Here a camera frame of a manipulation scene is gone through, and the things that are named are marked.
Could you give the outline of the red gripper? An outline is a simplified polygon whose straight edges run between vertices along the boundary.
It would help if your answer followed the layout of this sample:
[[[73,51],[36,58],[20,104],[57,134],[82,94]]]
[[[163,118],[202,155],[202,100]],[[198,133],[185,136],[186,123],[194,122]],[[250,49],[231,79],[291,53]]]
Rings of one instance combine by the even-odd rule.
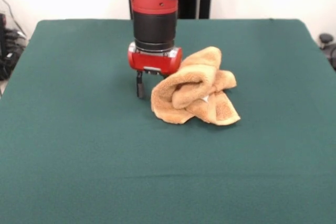
[[[128,47],[128,61],[132,69],[136,72],[136,94],[139,99],[145,96],[142,80],[143,71],[150,73],[159,73],[163,79],[176,73],[182,62],[183,50],[180,47],[174,47],[167,52],[145,52],[138,49],[135,42],[130,43]]]

